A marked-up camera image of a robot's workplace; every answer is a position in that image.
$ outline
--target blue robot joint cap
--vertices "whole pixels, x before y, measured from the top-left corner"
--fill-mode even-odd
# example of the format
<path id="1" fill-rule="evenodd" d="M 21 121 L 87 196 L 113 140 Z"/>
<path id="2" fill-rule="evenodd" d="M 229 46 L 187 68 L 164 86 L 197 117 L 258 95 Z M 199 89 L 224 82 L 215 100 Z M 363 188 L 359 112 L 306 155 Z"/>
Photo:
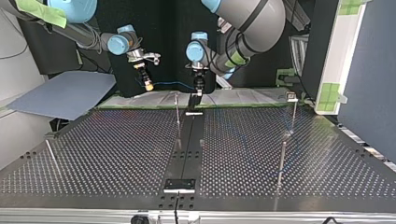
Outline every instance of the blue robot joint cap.
<path id="1" fill-rule="evenodd" d="M 189 44 L 186 50 L 187 58 L 192 62 L 200 62 L 205 57 L 205 49 L 197 41 Z"/>
<path id="2" fill-rule="evenodd" d="M 194 32 L 191 34 L 191 40 L 208 40 L 207 33 L 205 32 Z"/>

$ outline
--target green label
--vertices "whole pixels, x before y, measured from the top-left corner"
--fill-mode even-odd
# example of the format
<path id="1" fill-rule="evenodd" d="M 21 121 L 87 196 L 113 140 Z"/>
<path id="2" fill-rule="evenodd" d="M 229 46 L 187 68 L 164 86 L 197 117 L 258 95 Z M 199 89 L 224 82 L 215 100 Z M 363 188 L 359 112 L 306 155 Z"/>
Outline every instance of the green label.
<path id="1" fill-rule="evenodd" d="M 244 64 L 247 63 L 247 62 L 245 61 L 245 59 L 242 58 L 242 56 L 238 53 L 238 51 L 236 51 L 236 52 L 233 54 L 233 57 L 231 57 L 231 59 L 233 60 L 234 63 L 237 63 L 238 65 L 244 65 Z M 233 64 L 233 62 L 228 61 L 225 65 L 226 65 L 227 67 L 229 67 L 229 68 L 234 68 L 234 67 L 236 67 L 236 65 Z"/>
<path id="2" fill-rule="evenodd" d="M 333 112 L 339 98 L 340 84 L 324 83 L 321 89 L 318 111 Z"/>
<path id="3" fill-rule="evenodd" d="M 342 0 L 338 15 L 358 15 L 361 0 Z"/>

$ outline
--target gray robot arm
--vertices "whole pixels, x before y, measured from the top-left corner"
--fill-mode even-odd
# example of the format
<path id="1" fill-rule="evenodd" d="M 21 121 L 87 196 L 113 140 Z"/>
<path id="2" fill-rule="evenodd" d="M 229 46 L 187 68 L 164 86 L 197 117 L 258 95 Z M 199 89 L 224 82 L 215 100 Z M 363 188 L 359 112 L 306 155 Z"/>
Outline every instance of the gray robot arm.
<path id="1" fill-rule="evenodd" d="M 158 65 L 161 55 L 158 53 L 146 53 L 141 48 L 141 39 L 137 36 L 132 25 L 119 28 L 117 34 L 99 34 L 84 23 L 92 18 L 96 10 L 97 0 L 47 0 L 47 4 L 62 8 L 68 20 L 65 28 L 50 25 L 49 32 L 53 31 L 63 35 L 75 41 L 84 49 L 105 50 L 116 55 L 126 54 L 128 62 L 131 63 L 139 73 L 141 80 L 145 84 L 146 90 L 152 91 L 154 89 L 149 71 L 147 70 L 147 62 L 153 62 L 155 65 Z M 29 13 L 19 11 L 15 0 L 1 0 L 0 8 L 3 8 L 22 20 L 35 21 L 49 29 L 44 21 Z"/>
<path id="2" fill-rule="evenodd" d="M 187 47 L 193 69 L 206 67 L 220 76 L 229 74 L 235 67 L 246 64 L 250 57 L 273 47 L 285 27 L 282 0 L 202 0 L 202 3 L 229 22 L 232 32 L 237 30 L 238 35 L 235 43 L 218 55 L 207 46 L 207 35 L 194 33 Z"/>

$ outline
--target metal rod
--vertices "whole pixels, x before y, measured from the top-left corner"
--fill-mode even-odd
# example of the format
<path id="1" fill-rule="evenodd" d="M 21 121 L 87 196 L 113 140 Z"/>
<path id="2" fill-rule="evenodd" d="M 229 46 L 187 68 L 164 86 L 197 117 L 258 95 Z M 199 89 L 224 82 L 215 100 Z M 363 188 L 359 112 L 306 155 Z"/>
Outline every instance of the metal rod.
<path id="1" fill-rule="evenodd" d="M 53 154 L 52 147 L 50 146 L 50 141 L 48 139 L 46 139 L 46 144 L 47 144 L 47 148 L 49 149 L 49 154 L 50 154 L 52 160 L 55 162 L 55 166 L 58 171 L 58 174 L 61 175 L 61 169 L 59 168 L 58 162 L 56 161 L 56 158 L 55 158 L 55 154 Z"/>
<path id="2" fill-rule="evenodd" d="M 295 123 L 295 120 L 296 120 L 297 104 L 298 104 L 298 102 L 294 103 L 293 120 L 291 122 L 291 133 L 294 133 L 294 123 Z"/>
<path id="3" fill-rule="evenodd" d="M 282 185 L 282 175 L 283 175 L 283 168 L 285 165 L 285 155 L 286 155 L 286 142 L 282 143 L 282 151 L 280 153 L 280 164 L 279 164 L 279 175 L 277 177 L 277 187 L 280 188 Z"/>
<path id="4" fill-rule="evenodd" d="M 181 130 L 180 130 L 180 113 L 179 113 L 179 109 L 178 109 L 178 92 L 175 94 L 175 105 L 176 105 L 176 114 L 177 114 L 178 137 L 180 138 Z"/>

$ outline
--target black cable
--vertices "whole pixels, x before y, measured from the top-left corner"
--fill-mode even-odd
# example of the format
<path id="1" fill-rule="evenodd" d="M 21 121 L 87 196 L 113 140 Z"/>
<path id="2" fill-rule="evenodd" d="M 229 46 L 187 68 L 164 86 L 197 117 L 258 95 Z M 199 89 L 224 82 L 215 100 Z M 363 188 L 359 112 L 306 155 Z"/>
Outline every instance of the black cable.
<path id="1" fill-rule="evenodd" d="M 335 224 L 342 224 L 341 222 L 337 222 L 334 217 L 328 217 L 326 220 L 324 220 L 323 224 L 329 224 L 330 221 L 333 221 Z"/>
<path id="2" fill-rule="evenodd" d="M 291 12 L 289 34 L 290 34 L 291 31 L 292 31 L 293 22 L 294 22 L 294 15 L 295 15 L 295 12 L 296 12 L 296 9 L 297 9 L 297 4 L 298 4 L 298 0 L 295 0 L 294 6 L 293 6 L 293 11 Z M 308 91 L 306 90 L 306 87 L 305 87 L 305 85 L 304 85 L 304 83 L 303 83 L 303 80 L 301 79 L 300 74 L 299 74 L 298 71 L 297 71 L 297 65 L 296 65 L 296 63 L 295 63 L 295 61 L 294 61 L 292 55 L 291 55 L 291 61 L 292 61 L 292 63 L 293 63 L 293 66 L 296 68 L 296 71 L 295 71 L 296 74 L 295 74 L 295 75 L 297 75 L 297 78 L 300 80 L 300 84 L 301 84 L 301 86 L 303 87 L 303 89 L 304 89 L 306 95 L 309 97 L 309 100 L 312 102 L 312 104 L 313 104 L 313 105 L 316 105 L 314 99 L 311 97 L 311 95 L 310 95 L 310 94 L 308 93 Z"/>
<path id="3" fill-rule="evenodd" d="M 176 200 L 176 204 L 175 204 L 175 211 L 174 211 L 174 213 L 175 213 L 175 223 L 176 224 L 178 224 L 178 215 L 177 215 L 178 196 L 179 196 L 179 194 L 177 195 L 177 200 Z"/>
<path id="4" fill-rule="evenodd" d="M 19 53 L 17 53 L 17 54 L 11 55 L 11 56 L 7 56 L 7 57 L 0 58 L 0 60 L 18 57 L 18 56 L 22 55 L 24 52 L 26 52 L 26 50 L 28 49 L 28 47 L 29 47 L 29 46 L 26 44 L 26 46 L 25 46 L 25 48 L 23 49 L 23 51 L 21 51 L 21 52 L 19 52 Z"/>
<path id="5" fill-rule="evenodd" d="M 101 69 L 102 72 L 107 73 L 107 70 L 104 69 L 103 67 L 101 67 L 97 61 L 95 61 L 94 59 L 88 57 L 87 55 L 85 55 L 85 54 L 84 54 L 83 52 L 81 52 L 80 50 L 78 51 L 78 53 L 81 55 L 81 58 L 87 59 L 88 61 L 90 61 L 90 63 L 92 63 L 93 65 L 96 66 L 96 68 L 97 68 L 97 69 L 96 69 L 96 72 L 98 72 L 99 69 Z"/>

